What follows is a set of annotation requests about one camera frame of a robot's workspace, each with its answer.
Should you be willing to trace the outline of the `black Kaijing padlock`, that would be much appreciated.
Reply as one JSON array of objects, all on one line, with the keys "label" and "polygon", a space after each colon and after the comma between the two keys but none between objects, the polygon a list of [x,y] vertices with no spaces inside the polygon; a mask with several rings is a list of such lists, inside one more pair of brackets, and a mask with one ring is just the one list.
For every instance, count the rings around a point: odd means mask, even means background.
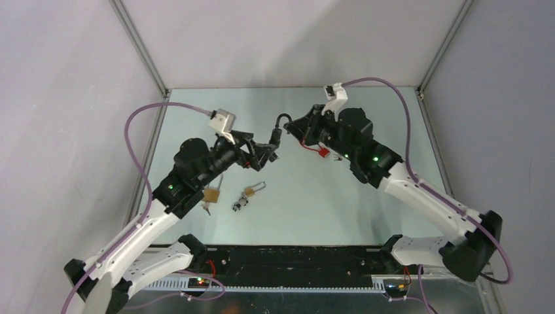
[{"label": "black Kaijing padlock", "polygon": [[286,118],[288,120],[288,122],[292,121],[291,116],[287,113],[281,113],[277,116],[276,123],[275,123],[274,129],[272,130],[272,134],[271,134],[270,141],[269,141],[269,143],[271,145],[275,146],[273,153],[269,157],[270,162],[274,162],[275,160],[278,159],[278,156],[276,154],[276,150],[279,148],[280,143],[281,143],[281,135],[282,135],[283,130],[280,128],[279,124],[280,124],[280,121],[281,121],[282,118]]}]

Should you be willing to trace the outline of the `red cable lock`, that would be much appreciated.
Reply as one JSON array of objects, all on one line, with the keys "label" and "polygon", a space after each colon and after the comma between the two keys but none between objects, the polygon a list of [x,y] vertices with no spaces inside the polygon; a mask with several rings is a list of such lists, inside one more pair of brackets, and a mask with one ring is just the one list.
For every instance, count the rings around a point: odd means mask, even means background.
[{"label": "red cable lock", "polygon": [[300,145],[301,145],[301,147],[303,147],[306,150],[310,150],[310,151],[318,153],[318,155],[322,158],[327,158],[329,156],[329,154],[331,153],[331,151],[327,147],[324,147],[323,145],[320,145],[320,144],[317,144],[316,148],[309,147],[306,144],[306,138],[305,137],[302,138],[302,140],[300,142]]}]

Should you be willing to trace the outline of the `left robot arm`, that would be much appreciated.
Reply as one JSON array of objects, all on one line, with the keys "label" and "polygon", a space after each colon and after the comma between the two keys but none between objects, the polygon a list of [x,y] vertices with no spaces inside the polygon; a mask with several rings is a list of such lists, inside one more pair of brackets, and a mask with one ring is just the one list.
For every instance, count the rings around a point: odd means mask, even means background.
[{"label": "left robot arm", "polygon": [[180,221],[204,197],[205,187],[231,165],[261,170],[276,160],[282,131],[275,128],[269,143],[256,143],[252,133],[232,131],[231,138],[217,136],[213,147],[200,138],[183,142],[174,166],[150,196],[144,211],[87,260],[70,260],[64,271],[73,288],[62,312],[79,295],[93,313],[118,313],[140,290],[180,270],[202,271],[206,247],[188,234],[148,260],[138,257],[167,229]]}]

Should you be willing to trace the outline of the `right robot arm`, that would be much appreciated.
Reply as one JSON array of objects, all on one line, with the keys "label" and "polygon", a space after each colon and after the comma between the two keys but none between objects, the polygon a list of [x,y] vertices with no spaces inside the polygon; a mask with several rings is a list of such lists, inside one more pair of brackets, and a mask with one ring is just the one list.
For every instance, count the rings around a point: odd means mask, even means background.
[{"label": "right robot arm", "polygon": [[411,174],[399,154],[374,139],[373,123],[364,110],[347,108],[334,115],[323,109],[314,105],[284,128],[303,145],[322,144],[346,158],[359,182],[401,200],[442,234],[438,238],[394,235],[380,257],[383,269],[398,273],[405,266],[423,265],[446,268],[467,282],[481,277],[499,244],[503,219],[494,211],[470,209]]}]

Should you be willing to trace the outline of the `small brass padlock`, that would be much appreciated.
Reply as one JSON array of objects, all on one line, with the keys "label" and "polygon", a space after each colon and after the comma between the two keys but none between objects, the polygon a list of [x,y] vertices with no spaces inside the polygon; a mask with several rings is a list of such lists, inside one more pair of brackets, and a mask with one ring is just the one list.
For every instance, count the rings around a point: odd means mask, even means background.
[{"label": "small brass padlock", "polygon": [[257,184],[245,187],[243,193],[244,193],[245,197],[250,198],[250,197],[254,196],[257,192],[259,192],[260,190],[262,190],[264,188],[266,188],[266,182],[261,181]]}]

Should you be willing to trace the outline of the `small padlock keys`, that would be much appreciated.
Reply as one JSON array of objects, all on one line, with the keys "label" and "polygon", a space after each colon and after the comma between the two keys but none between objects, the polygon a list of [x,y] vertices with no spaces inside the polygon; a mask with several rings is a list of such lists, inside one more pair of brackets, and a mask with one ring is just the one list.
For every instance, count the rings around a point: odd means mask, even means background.
[{"label": "small padlock keys", "polygon": [[234,205],[232,206],[232,210],[235,212],[240,211],[245,206],[247,206],[248,203],[249,203],[249,198],[247,196],[242,196],[239,198],[237,202],[234,203]]}]

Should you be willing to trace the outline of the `large brass padlock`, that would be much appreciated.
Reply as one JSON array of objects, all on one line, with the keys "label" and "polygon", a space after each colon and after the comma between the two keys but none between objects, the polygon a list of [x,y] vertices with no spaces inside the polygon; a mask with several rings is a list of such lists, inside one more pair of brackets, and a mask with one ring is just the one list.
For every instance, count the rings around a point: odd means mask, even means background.
[{"label": "large brass padlock", "polygon": [[219,196],[221,193],[221,185],[223,182],[224,175],[221,174],[215,179],[215,186],[206,186],[204,189],[204,198],[203,201],[206,203],[217,203],[219,200]]}]

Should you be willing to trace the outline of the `large padlock keys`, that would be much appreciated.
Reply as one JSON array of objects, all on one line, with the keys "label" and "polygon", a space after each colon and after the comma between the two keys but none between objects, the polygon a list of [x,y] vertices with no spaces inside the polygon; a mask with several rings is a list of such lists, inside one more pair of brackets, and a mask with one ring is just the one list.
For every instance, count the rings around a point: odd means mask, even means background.
[{"label": "large padlock keys", "polygon": [[210,212],[210,203],[205,202],[202,204],[202,209],[209,215],[211,216],[211,212]]}]

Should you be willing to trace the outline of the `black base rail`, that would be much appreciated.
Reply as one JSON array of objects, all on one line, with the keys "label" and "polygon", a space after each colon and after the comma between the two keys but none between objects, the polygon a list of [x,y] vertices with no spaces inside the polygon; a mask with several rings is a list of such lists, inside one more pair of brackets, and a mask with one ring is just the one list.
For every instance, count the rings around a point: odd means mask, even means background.
[{"label": "black base rail", "polygon": [[372,288],[378,275],[416,275],[390,246],[206,245],[187,271],[214,275],[227,288]]}]

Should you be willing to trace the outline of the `aluminium frame post left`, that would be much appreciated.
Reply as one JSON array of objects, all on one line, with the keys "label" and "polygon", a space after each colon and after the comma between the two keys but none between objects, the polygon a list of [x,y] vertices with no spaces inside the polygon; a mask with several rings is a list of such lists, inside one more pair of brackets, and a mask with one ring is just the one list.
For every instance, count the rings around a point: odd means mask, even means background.
[{"label": "aluminium frame post left", "polygon": [[160,74],[125,2],[121,0],[109,0],[109,3],[113,8],[116,17],[120,21],[123,30],[127,34],[132,46],[137,52],[137,55],[145,67],[148,75],[154,82],[156,89],[163,98],[167,98],[169,89],[165,84],[162,75]]}]

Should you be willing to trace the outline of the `aluminium frame post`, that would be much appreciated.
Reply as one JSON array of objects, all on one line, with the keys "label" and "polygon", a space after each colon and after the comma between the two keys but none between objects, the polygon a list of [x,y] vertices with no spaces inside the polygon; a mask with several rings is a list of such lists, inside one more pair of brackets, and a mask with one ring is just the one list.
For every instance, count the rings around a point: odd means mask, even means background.
[{"label": "aluminium frame post", "polygon": [[464,0],[461,6],[458,8],[454,19],[452,20],[450,26],[448,27],[445,36],[441,40],[440,45],[437,48],[437,51],[435,52],[429,66],[427,67],[424,73],[423,78],[420,80],[420,83],[417,86],[417,91],[419,94],[425,93],[427,87],[432,81],[445,55],[447,54],[448,50],[452,46],[453,42],[455,41],[456,36],[458,35],[461,27],[463,26],[468,16],[470,15],[475,4],[476,4],[475,0]]},{"label": "aluminium frame post", "polygon": [[109,0],[109,3],[113,8],[116,17],[120,21],[123,30],[127,34],[132,46],[137,52],[137,55],[145,67],[148,75],[154,82],[156,89],[163,98],[167,98],[169,89],[165,84],[162,75],[160,74],[125,2],[121,0]]}]

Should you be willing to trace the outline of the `aluminium frame post right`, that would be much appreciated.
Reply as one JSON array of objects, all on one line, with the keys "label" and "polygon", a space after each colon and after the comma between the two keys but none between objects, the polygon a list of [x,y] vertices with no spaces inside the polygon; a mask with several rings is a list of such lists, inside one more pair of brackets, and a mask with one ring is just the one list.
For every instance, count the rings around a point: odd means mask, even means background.
[{"label": "aluminium frame post right", "polygon": [[441,40],[440,45],[437,48],[437,51],[435,52],[429,66],[427,67],[424,73],[423,78],[420,80],[420,83],[417,86],[417,91],[419,94],[425,93],[427,87],[432,81],[445,55],[447,54],[448,50],[452,46],[453,42],[455,41],[456,36],[458,35],[461,27],[463,26],[468,16],[470,15],[475,4],[476,4],[475,0],[464,0],[461,6],[458,8],[454,19],[452,20],[450,26],[448,27],[445,36]]}]

